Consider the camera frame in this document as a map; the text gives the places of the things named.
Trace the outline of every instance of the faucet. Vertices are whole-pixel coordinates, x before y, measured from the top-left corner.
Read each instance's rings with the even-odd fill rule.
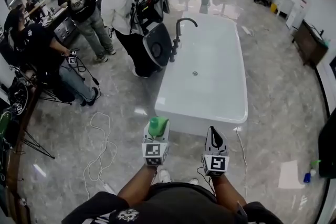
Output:
[[[180,42],[179,36],[181,35],[181,25],[180,24],[183,20],[189,20],[189,21],[193,22],[196,27],[198,26],[197,22],[195,22],[194,20],[192,20],[190,18],[181,18],[181,19],[177,20],[177,22],[176,22],[176,38],[173,40],[174,45],[173,45],[172,52],[170,54],[170,62],[175,61],[174,55],[177,54],[176,49],[178,48],[178,43]]]

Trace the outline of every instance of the bathtub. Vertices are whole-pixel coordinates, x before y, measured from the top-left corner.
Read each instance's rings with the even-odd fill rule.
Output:
[[[242,125],[248,115],[243,55],[236,23],[228,18],[184,12],[198,23],[181,22],[180,46],[169,62],[155,103],[172,131],[206,136]]]

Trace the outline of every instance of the floor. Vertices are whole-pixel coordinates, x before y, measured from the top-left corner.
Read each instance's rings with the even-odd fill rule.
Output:
[[[171,36],[182,12],[226,16],[237,23],[243,51],[249,115],[240,128],[248,164],[247,201],[260,201],[284,223],[313,223],[325,185],[316,175],[303,185],[309,163],[318,158],[318,134],[326,120],[315,72],[302,65],[283,18],[252,0],[170,0],[171,13],[165,24]],[[253,30],[247,35],[242,25]],[[60,223],[64,216],[87,200],[83,170],[100,152],[103,134],[90,126],[96,112],[111,117],[110,141],[118,153],[102,180],[118,192],[142,166],[142,130],[155,115],[154,104],[164,72],[149,79],[135,77],[132,61],[116,38],[115,56],[94,65],[92,51],[82,36],[74,43],[79,56],[100,81],[102,96],[91,108],[40,101],[28,131],[48,149],[52,160],[30,148],[21,157],[19,193],[26,197],[32,221]],[[92,122],[108,131],[108,120],[97,115]],[[230,163],[227,177],[245,195],[245,164],[235,132],[226,133]],[[164,167],[175,181],[198,178],[204,138],[171,132],[171,151]],[[106,165],[115,153],[109,146]],[[33,166],[38,165],[43,173]],[[99,165],[92,166],[97,178]],[[88,180],[90,195],[104,190],[102,183]]]

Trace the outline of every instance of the sneaker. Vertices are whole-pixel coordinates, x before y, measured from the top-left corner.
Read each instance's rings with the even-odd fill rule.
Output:
[[[90,101],[90,102],[87,102],[87,104],[88,104],[88,106],[93,106],[93,104],[95,103],[95,101],[96,101],[96,98],[97,98],[97,96],[98,96],[98,89],[96,88],[96,87],[92,87],[93,88],[93,90],[94,90],[94,98],[93,98],[93,100],[92,101]]]
[[[188,183],[192,185],[199,185],[198,179],[196,178],[191,179]]]
[[[107,53],[108,53],[109,55],[115,55],[116,52],[117,52],[117,51],[116,51],[114,48],[112,48],[111,50],[108,50],[108,51],[107,51]]]
[[[107,62],[108,58],[106,57],[106,55],[104,55],[102,58],[99,58],[97,55],[95,55],[93,57],[93,60],[95,62]]]
[[[135,67],[133,67],[133,69],[132,69],[132,73],[133,73],[133,75],[135,75],[136,77],[138,77],[138,78],[144,78],[144,79],[147,79],[148,77],[142,77],[142,76],[139,76],[138,74],[137,74],[137,72],[135,71]]]
[[[170,174],[166,169],[161,169],[159,172],[159,181],[161,183],[170,183],[172,180]]]

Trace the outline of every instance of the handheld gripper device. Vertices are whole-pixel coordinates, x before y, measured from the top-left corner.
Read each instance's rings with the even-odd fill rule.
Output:
[[[147,165],[163,165],[169,150],[169,127],[168,119],[155,117],[143,129],[142,156]]]
[[[211,126],[205,141],[202,164],[206,176],[221,176],[229,163],[227,139]]]

